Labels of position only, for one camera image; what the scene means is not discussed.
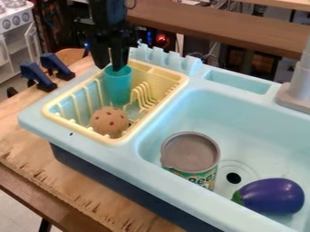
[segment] dish rack slot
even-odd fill
[[[44,116],[95,140],[110,144],[121,142],[188,81],[188,77],[182,73],[152,64],[129,60],[129,66],[132,68],[131,97],[123,110],[131,126],[120,138],[111,139],[109,135],[100,135],[90,126],[93,113],[104,106],[112,106],[104,90],[103,71],[46,103],[43,106]]]

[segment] can label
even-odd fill
[[[202,188],[213,191],[215,179],[218,172],[218,165],[216,165],[212,169],[208,169],[200,173],[188,173],[176,169],[167,169],[167,170],[184,179],[189,180],[192,183],[201,186]]]

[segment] wooden board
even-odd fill
[[[167,0],[138,1],[137,7],[128,12],[128,20],[293,59],[300,58],[310,34],[307,25]]]
[[[92,58],[87,57],[70,68],[79,76],[91,67],[93,67]],[[65,84],[59,79],[54,79],[54,81],[59,86]],[[99,222],[103,227],[99,228],[94,224],[95,226],[88,230],[90,228],[85,228],[87,219],[79,218],[76,212],[68,213],[69,209],[65,205],[60,206],[59,202],[54,203],[53,198],[36,192],[34,187],[24,184],[21,179],[15,179],[15,183],[10,182],[14,179],[14,175],[5,172],[4,168],[0,169],[1,189],[20,199],[25,205],[32,206],[41,215],[47,214],[46,216],[62,229],[71,229],[73,232],[106,231],[106,229],[111,231],[183,231],[117,192],[64,166],[53,157],[48,141],[21,129],[17,121],[18,112],[45,95],[46,93],[32,87],[0,103],[0,148],[2,147],[0,162],[33,182],[40,187],[39,189],[48,191]],[[44,199],[49,201],[44,204],[42,202]],[[81,220],[79,223],[84,225],[83,230],[73,229],[74,225],[70,224],[70,221],[72,223],[74,217]]]
[[[299,11],[310,11],[309,0],[237,0],[238,2],[269,5]]]

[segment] toy stove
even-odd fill
[[[33,7],[26,0],[0,0],[0,83],[17,75],[21,62],[39,62]]]

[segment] sink drain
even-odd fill
[[[238,184],[241,182],[241,177],[235,172],[228,173],[226,179],[232,184]]]
[[[255,180],[258,180],[258,175],[247,164],[222,160],[218,165],[214,191],[224,198],[231,199],[236,190]]]

